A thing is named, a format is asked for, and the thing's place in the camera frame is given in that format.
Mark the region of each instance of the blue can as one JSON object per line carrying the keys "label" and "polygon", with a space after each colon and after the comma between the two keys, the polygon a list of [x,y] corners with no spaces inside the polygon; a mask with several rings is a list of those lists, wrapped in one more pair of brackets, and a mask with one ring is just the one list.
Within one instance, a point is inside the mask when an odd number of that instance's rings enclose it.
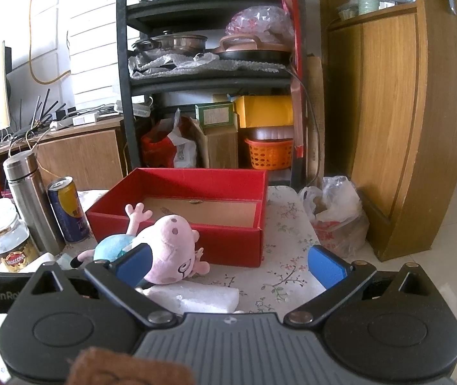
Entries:
{"label": "blue can", "polygon": [[68,243],[76,243],[87,238],[88,221],[82,211],[73,178],[65,176],[53,181],[48,186],[47,193],[65,240]]}

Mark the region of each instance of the orange plastic basket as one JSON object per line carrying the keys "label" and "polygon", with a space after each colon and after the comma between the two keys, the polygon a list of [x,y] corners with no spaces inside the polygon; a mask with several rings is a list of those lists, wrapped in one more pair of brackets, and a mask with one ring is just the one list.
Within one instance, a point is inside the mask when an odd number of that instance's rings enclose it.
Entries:
{"label": "orange plastic basket", "polygon": [[245,139],[250,147],[251,165],[255,169],[286,169],[292,162],[292,139],[282,141],[251,141]]}

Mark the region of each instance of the black shelving unit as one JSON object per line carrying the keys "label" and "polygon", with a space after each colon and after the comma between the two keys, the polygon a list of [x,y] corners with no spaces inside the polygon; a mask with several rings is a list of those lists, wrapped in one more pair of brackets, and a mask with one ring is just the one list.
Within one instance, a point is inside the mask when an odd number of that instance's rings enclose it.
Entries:
{"label": "black shelving unit", "polygon": [[[305,0],[294,0],[300,22],[295,26],[300,30],[297,38],[299,47],[296,71],[304,76],[306,63],[305,37]],[[266,73],[256,71],[209,71],[195,75],[164,76],[157,78],[131,79],[128,69],[129,51],[127,49],[127,26],[139,30],[142,35],[155,36],[165,30],[178,33],[190,30],[223,29],[237,12],[255,5],[282,6],[282,0],[155,0],[142,1],[127,6],[127,0],[116,0],[116,28],[120,90],[125,118],[125,132],[132,168],[141,167],[140,145],[135,132],[132,96],[151,95],[190,89],[222,88],[269,88],[286,89],[291,87],[291,75],[286,71]],[[305,129],[305,109],[301,120]],[[290,181],[277,181],[275,184],[289,182],[299,189],[305,180],[305,160],[293,159]]]}
{"label": "black shelving unit", "polygon": [[127,7],[127,25],[155,36],[165,30],[224,29],[233,15],[253,5],[281,6],[282,0],[155,0]]}

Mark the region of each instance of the ceramic cup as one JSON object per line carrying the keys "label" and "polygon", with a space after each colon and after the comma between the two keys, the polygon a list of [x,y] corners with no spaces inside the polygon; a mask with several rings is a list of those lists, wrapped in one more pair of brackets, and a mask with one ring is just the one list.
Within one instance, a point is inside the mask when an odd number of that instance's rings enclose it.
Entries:
{"label": "ceramic cup", "polygon": [[358,14],[372,13],[380,7],[380,0],[358,0]]}

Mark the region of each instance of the open red box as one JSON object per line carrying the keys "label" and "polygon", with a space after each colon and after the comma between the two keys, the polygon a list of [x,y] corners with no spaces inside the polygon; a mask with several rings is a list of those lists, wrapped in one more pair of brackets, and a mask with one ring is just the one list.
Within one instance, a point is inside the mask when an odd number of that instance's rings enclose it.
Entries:
{"label": "open red box", "polygon": [[138,168],[87,212],[97,241],[125,233],[125,206],[142,202],[153,211],[139,231],[166,214],[178,214],[199,232],[202,260],[258,267],[262,260],[266,171],[253,169]]}

